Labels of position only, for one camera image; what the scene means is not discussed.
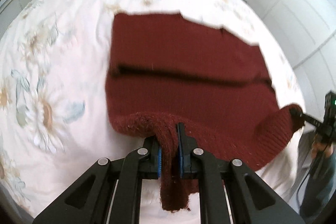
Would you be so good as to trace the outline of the person's right hand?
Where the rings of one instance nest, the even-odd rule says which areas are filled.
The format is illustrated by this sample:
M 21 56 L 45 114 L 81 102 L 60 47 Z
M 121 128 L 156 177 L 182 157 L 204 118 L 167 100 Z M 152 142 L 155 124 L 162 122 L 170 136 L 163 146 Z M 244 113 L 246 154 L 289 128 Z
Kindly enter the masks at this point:
M 330 157 L 334 152 L 333 144 L 322 143 L 320 139 L 319 135 L 314 136 L 313 144 L 311 146 L 312 159 L 315 159 L 319 152 L 323 152 L 326 158 Z

